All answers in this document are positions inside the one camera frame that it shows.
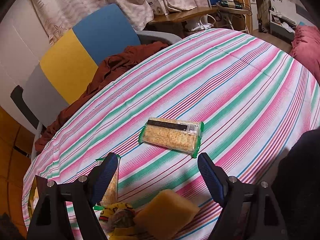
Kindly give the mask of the black jacket sleeve forearm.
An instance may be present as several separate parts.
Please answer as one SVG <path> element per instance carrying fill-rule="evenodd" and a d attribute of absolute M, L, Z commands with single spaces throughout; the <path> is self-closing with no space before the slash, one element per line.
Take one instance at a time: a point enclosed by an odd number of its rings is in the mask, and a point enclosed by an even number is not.
<path fill-rule="evenodd" d="M 319 129 L 303 133 L 280 161 L 272 190 L 289 239 L 319 239 Z"/>

